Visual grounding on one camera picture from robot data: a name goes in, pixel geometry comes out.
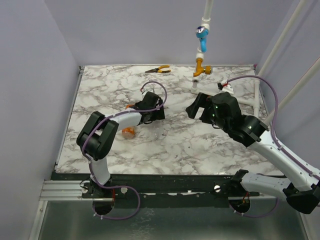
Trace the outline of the orange label tea bottle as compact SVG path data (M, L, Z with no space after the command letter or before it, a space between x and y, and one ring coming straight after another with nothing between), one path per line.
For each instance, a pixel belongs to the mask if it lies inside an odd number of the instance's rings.
M125 139L132 139L136 135L136 127L135 126L129 126L121 131L121 135Z

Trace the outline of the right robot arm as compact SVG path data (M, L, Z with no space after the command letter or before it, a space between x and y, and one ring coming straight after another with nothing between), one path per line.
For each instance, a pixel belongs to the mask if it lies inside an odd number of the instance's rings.
M242 114L237 99L228 92L214 96L199 93L194 102L186 108L189 118L195 118L203 108L200 120L217 126L234 141L249 148L278 168L283 178L238 170L230 180L230 191L241 196L245 192L257 192L277 197L296 211L310 214L320 203L320 181L315 174L318 169L307 172L307 163L300 157L291 160L295 153L277 146L271 130L253 115Z

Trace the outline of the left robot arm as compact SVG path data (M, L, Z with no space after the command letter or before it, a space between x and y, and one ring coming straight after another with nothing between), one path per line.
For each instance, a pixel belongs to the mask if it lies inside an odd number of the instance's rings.
M99 111L93 112L80 131L76 144L82 155L87 158L90 182L81 187L82 197L107 197L116 186L109 184L111 174L108 170L109 154L117 132L164 120L164 103L166 101L153 92L143 94L141 101L128 106L124 111L105 116Z

